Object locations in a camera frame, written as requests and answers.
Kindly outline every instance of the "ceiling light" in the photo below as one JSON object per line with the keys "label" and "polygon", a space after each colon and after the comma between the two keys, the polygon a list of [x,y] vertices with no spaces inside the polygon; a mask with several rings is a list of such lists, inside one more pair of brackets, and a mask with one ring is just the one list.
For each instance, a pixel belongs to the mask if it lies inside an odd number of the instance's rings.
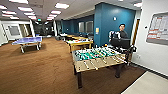
{"label": "ceiling light", "polygon": [[52,20],[52,19],[47,19],[47,20]]}
{"label": "ceiling light", "polygon": [[36,16],[28,16],[30,19],[37,19]]}
{"label": "ceiling light", "polygon": [[57,17],[57,15],[50,14],[49,17]]}
{"label": "ceiling light", "polygon": [[5,17],[13,17],[13,15],[7,15],[7,14],[2,14],[2,16],[5,16]]}
{"label": "ceiling light", "polygon": [[12,11],[2,11],[2,13],[5,13],[5,14],[16,14],[16,12],[12,12]]}
{"label": "ceiling light", "polygon": [[[51,19],[52,20],[52,19]],[[45,22],[45,24],[48,24],[48,22]]]}
{"label": "ceiling light", "polygon": [[142,6],[142,2],[141,3],[136,3],[136,4],[134,4],[134,6],[141,7]]}
{"label": "ceiling light", "polygon": [[32,12],[32,13],[24,13],[24,14],[25,15],[33,15],[33,16],[35,15],[34,12]]}
{"label": "ceiling light", "polygon": [[3,5],[0,5],[0,9],[7,9],[7,8]]}
{"label": "ceiling light", "polygon": [[67,5],[67,4],[61,4],[61,3],[57,3],[55,7],[56,7],[56,8],[63,8],[63,9],[66,9],[66,8],[69,7],[69,5]]}
{"label": "ceiling light", "polygon": [[54,17],[47,17],[47,19],[54,19]]}
{"label": "ceiling light", "polygon": [[18,7],[21,11],[33,11],[31,8]]}
{"label": "ceiling light", "polygon": [[61,14],[61,11],[51,11],[53,14]]}
{"label": "ceiling light", "polygon": [[17,2],[17,3],[25,3],[25,4],[28,4],[28,1],[27,0],[9,0],[11,2]]}
{"label": "ceiling light", "polygon": [[19,19],[18,17],[10,17],[11,19]]}

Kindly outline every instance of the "computer monitor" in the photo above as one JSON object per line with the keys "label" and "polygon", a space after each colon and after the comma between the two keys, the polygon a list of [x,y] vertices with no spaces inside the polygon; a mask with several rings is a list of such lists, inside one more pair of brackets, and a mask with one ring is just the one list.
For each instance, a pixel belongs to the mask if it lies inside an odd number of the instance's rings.
{"label": "computer monitor", "polygon": [[125,38],[111,38],[111,44],[114,47],[121,47],[124,49],[130,48],[130,39],[125,39]]}

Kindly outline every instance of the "brown carpet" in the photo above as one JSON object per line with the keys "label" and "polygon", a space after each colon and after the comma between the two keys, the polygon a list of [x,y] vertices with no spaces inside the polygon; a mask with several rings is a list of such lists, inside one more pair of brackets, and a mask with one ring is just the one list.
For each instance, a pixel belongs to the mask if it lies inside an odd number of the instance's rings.
{"label": "brown carpet", "polygon": [[20,45],[0,47],[0,94],[119,94],[145,71],[123,68],[115,78],[113,67],[82,72],[83,88],[73,74],[69,46],[55,38],[44,38],[39,51]]}

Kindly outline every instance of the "blue ping pong table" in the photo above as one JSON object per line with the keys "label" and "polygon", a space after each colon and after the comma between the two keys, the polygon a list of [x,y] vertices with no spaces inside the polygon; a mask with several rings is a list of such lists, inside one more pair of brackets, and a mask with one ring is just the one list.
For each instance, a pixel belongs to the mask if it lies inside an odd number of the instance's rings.
{"label": "blue ping pong table", "polygon": [[25,37],[21,38],[15,42],[12,42],[12,45],[21,45],[21,51],[24,53],[23,48],[27,46],[37,46],[37,50],[39,50],[39,47],[41,47],[42,37]]}

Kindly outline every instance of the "ceiling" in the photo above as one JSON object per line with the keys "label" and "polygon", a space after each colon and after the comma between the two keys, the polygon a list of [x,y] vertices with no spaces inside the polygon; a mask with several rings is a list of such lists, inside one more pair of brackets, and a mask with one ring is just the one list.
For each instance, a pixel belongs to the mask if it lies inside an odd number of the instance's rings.
{"label": "ceiling", "polygon": [[[23,14],[25,12],[20,11],[17,7],[31,7],[37,19],[40,18],[42,21],[45,21],[52,10],[59,10],[62,12],[55,20],[79,18],[94,14],[95,5],[100,2],[106,2],[133,10],[140,10],[141,8],[135,7],[133,4],[142,2],[142,0],[124,0],[123,2],[118,0],[28,0],[28,2],[28,4],[20,4],[10,2],[9,0],[0,0],[0,5],[6,6],[8,8],[7,11],[15,11],[17,13],[15,16],[19,17],[21,20],[29,20],[29,18]],[[67,9],[57,9],[55,8],[56,3],[69,4],[70,7]],[[0,9],[1,20],[10,19],[8,17],[3,17],[1,11]]]}

